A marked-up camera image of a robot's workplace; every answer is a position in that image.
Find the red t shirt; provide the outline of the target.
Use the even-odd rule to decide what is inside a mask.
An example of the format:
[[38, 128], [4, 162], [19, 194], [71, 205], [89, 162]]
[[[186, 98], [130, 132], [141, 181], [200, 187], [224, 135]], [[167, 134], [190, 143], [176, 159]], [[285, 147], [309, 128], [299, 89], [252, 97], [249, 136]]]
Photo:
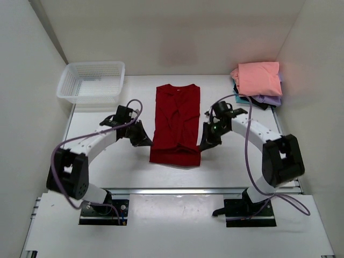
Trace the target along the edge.
[[179, 167], [200, 166], [199, 117], [200, 87], [195, 84], [157, 87], [155, 131], [149, 161]]

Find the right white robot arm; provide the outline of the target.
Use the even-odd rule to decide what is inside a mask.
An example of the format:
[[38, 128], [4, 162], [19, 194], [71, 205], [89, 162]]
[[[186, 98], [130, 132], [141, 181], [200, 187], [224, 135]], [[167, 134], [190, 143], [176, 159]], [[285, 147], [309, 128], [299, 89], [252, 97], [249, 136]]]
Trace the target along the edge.
[[[215, 148], [222, 143], [222, 136], [234, 132], [245, 139], [244, 158], [251, 186], [244, 190], [241, 199], [233, 207], [224, 207], [213, 212], [213, 217], [229, 212], [240, 212], [233, 220], [248, 220], [258, 215], [273, 198], [291, 204], [306, 216], [310, 211], [300, 201], [277, 190], [286, 183], [305, 173], [304, 162], [297, 138], [274, 132], [252, 119], [252, 110], [234, 109], [225, 101], [215, 102], [205, 113], [208, 118], [203, 124], [199, 150]], [[248, 145], [253, 144], [262, 154], [262, 175], [253, 179], [249, 166]]]

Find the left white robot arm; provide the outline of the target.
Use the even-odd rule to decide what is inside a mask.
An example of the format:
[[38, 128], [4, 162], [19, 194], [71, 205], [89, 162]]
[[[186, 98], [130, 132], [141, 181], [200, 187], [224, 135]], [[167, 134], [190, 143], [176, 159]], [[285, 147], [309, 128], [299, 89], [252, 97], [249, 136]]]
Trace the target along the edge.
[[82, 206], [77, 206], [73, 200], [81, 200], [102, 215], [117, 213], [110, 192], [89, 182], [89, 165], [122, 138], [129, 139], [133, 147], [153, 145], [141, 120], [118, 122], [106, 118], [93, 133], [68, 139], [56, 146], [46, 182], [48, 190], [64, 195], [76, 210]]

